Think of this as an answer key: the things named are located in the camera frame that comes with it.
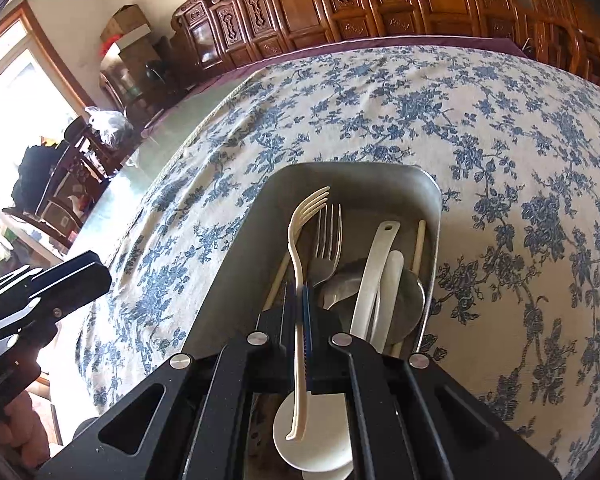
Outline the person's left hand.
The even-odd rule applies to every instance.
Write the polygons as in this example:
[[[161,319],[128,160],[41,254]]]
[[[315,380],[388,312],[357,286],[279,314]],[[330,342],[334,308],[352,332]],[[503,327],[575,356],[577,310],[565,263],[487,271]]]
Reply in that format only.
[[[8,422],[0,419],[0,444],[18,450],[23,465],[38,468],[50,458],[50,446],[30,394],[23,391],[4,408]]]

